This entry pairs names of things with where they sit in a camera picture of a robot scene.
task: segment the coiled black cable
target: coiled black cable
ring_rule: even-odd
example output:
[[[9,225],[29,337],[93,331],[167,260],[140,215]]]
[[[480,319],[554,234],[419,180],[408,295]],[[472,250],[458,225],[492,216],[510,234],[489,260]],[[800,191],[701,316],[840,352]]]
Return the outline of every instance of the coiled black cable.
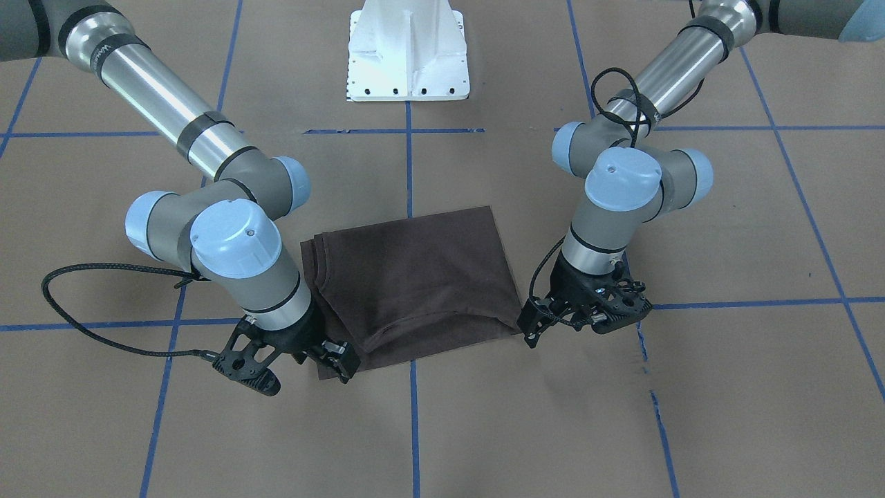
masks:
[[[694,19],[696,17],[696,14],[695,14],[695,5],[692,0],[689,0],[689,11],[691,12],[691,18]],[[608,73],[617,73],[617,74],[624,76],[624,78],[627,79],[627,82],[630,85],[630,91],[633,92],[634,105],[636,107],[635,120],[627,121],[624,118],[621,118],[620,116],[618,116],[618,114],[605,111],[605,109],[603,109],[603,107],[599,104],[599,101],[596,99],[596,84],[599,82],[599,80],[601,80],[603,78],[603,76],[607,75]],[[673,110],[671,110],[667,113],[661,114],[660,119],[663,120],[663,119],[669,118],[670,116],[679,112],[683,107],[685,107],[689,102],[691,102],[692,100],[694,100],[695,97],[697,97],[697,94],[700,93],[701,88],[703,88],[703,86],[704,86],[704,80],[702,79],[700,82],[698,82],[697,87],[695,87],[695,91],[693,91],[691,93],[691,95],[689,95],[685,100],[682,101],[681,104],[677,105]],[[646,120],[642,119],[643,113],[639,108],[640,107],[639,106],[640,99],[641,99],[641,94],[639,92],[639,87],[636,86],[636,80],[633,78],[632,75],[630,75],[630,73],[628,73],[626,70],[624,70],[620,67],[609,67],[608,69],[605,69],[601,73],[597,74],[596,78],[594,78],[593,82],[590,84],[590,100],[593,101],[593,106],[596,108],[596,112],[599,113],[600,115],[602,115],[603,117],[605,117],[607,120],[618,123],[619,125],[623,126],[627,130],[627,133],[630,135],[630,138],[629,138],[629,140],[630,140],[629,146],[630,147],[636,147],[636,142],[639,140],[639,127],[641,127],[642,125],[651,126],[651,121],[649,121],[648,119],[646,119]],[[610,146],[615,147],[617,145],[620,145],[622,142],[624,142],[626,140],[627,140],[626,138],[622,138],[622,139],[614,142]]]
[[[71,265],[63,268],[55,269],[51,271],[47,276],[43,278],[41,289],[43,292],[43,297],[46,299],[46,302],[58,313],[62,318],[65,319],[72,327],[82,332],[86,337],[97,340],[98,342],[105,344],[107,346],[116,347],[117,349],[126,351],[128,353],[140,354],[142,356],[154,356],[154,357],[174,357],[174,356],[197,356],[203,358],[206,361],[211,362],[218,356],[218,353],[213,351],[208,351],[204,349],[189,349],[186,351],[150,351],[147,349],[139,349],[137,347],[126,346],[125,344],[120,344],[119,342],[112,341],[108,338],[104,338],[93,331],[87,329],[82,323],[77,322],[72,316],[70,316],[52,297],[52,293],[50,292],[50,282],[55,279],[57,276],[64,275],[65,273],[71,273],[74,271],[83,271],[88,269],[117,269],[117,270],[125,270],[125,271],[137,271],[141,273],[152,273],[156,275],[170,275],[170,276],[178,276],[181,278],[181,281],[175,285],[175,288],[179,288],[183,285],[187,285],[190,282],[194,281],[204,281],[205,278],[202,278],[198,274],[188,273],[184,271],[179,271],[175,269],[167,269],[167,268],[156,268],[156,267],[145,267],[140,265],[130,265],[126,263],[82,263],[79,265]]]

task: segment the gray joint housing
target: gray joint housing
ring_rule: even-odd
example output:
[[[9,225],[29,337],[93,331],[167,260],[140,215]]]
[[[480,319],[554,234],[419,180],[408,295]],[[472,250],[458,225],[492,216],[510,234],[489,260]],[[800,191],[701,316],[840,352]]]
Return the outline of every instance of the gray joint housing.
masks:
[[[865,2],[865,0],[747,1],[759,17],[759,33],[810,36],[830,40],[843,39],[845,28]]]
[[[287,158],[281,160],[294,162]],[[211,232],[228,230],[229,237],[222,237],[217,241],[221,250],[235,236],[242,237],[242,233],[235,234],[237,230],[253,230],[250,223],[258,223],[264,227],[263,230],[276,231],[275,227],[270,229],[267,224],[273,226],[273,220],[300,206],[309,193],[301,192],[299,198],[295,197],[298,187],[303,187],[296,185],[298,178],[293,174],[293,170],[298,173],[300,165],[283,164],[281,160],[270,160],[257,150],[245,152],[220,172],[221,178],[216,183],[181,196],[169,192],[152,204],[149,202],[147,205],[140,205],[136,200],[127,216],[127,232],[130,231],[130,219],[145,220],[144,240],[136,246],[157,259],[170,262],[186,271],[196,269],[201,275],[220,284],[247,314],[257,319],[260,328],[269,331],[282,329],[297,321],[310,303],[310,291],[300,284],[298,268],[286,248],[281,246],[281,241],[277,243],[281,246],[278,255],[271,255],[273,264],[269,268],[262,269],[255,275],[236,277],[222,276],[219,273],[218,267],[223,267],[224,264],[212,266],[209,261],[202,261],[195,248],[195,241],[207,229]],[[249,201],[249,204],[256,207],[259,213],[255,214],[255,220],[240,222],[242,226],[238,226],[239,221],[236,219],[216,217],[200,226],[196,225],[201,215],[217,208],[219,204],[237,199]],[[244,257],[231,256],[233,263]]]
[[[0,2],[0,62],[36,57],[66,58],[64,46],[73,27],[100,12],[115,13],[103,0],[3,0]]]
[[[607,149],[587,177],[562,254],[583,273],[606,275],[639,225],[690,206],[711,185],[712,169],[698,151]]]

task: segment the silver metal tube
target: silver metal tube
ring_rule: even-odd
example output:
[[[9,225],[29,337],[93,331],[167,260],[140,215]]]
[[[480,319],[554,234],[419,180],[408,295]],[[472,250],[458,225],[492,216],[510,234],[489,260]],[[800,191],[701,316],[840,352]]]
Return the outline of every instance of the silver metal tube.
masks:
[[[571,230],[566,234],[566,241],[562,244],[562,255],[568,264],[589,275],[608,275],[623,254],[623,250],[616,253],[594,251],[578,242]]]
[[[173,144],[188,123],[214,111],[143,45],[115,50],[104,62],[102,79]]]
[[[229,123],[219,123],[203,132],[190,147],[188,162],[203,175],[214,178],[221,164],[250,143]]]
[[[636,77],[636,86],[660,113],[673,110],[722,60],[722,42],[702,27],[690,27],[676,36],[665,49]],[[627,121],[636,119],[636,107],[622,98],[612,101],[606,111]],[[639,135],[649,133],[648,125],[639,127]]]
[[[735,48],[755,34],[757,19],[746,0],[706,0],[698,17],[715,18],[735,39]],[[672,111],[726,55],[726,48],[713,32],[703,27],[687,27],[635,78],[636,87],[661,114]],[[636,107],[617,99],[605,107],[627,121],[636,119]],[[648,125],[639,127],[646,136]]]
[[[89,60],[99,43],[114,35],[134,35],[132,24],[116,12],[99,12],[77,23],[65,42],[65,56],[79,69],[91,73]]]

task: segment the dark brown fabric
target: dark brown fabric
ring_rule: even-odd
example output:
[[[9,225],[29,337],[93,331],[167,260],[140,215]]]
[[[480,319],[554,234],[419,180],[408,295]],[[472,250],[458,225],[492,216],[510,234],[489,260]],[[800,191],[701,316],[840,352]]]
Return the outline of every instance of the dark brown fabric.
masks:
[[[327,335],[354,345],[361,370],[518,333],[488,206],[323,233],[301,252]]]

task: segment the brown cloth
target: brown cloth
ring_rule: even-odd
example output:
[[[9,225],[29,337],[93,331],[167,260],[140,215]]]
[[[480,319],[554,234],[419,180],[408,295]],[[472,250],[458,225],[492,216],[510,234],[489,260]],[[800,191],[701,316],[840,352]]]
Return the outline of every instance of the brown cloth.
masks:
[[[360,370],[519,333],[488,206],[322,233],[301,257],[326,334],[355,347]]]

